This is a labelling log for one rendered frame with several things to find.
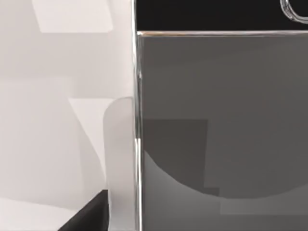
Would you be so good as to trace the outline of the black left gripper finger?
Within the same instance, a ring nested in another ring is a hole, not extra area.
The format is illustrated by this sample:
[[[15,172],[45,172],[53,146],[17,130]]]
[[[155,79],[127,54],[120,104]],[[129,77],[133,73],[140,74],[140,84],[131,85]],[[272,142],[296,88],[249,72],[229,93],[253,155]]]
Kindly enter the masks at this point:
[[[108,231],[108,190],[102,190],[58,231]]]

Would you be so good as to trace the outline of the grey cabinet with chrome edges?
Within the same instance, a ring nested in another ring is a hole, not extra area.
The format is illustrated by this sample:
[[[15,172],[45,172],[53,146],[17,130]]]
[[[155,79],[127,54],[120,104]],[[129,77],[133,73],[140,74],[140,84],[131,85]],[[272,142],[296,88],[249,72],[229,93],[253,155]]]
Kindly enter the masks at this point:
[[[140,231],[308,231],[308,0],[133,0]]]

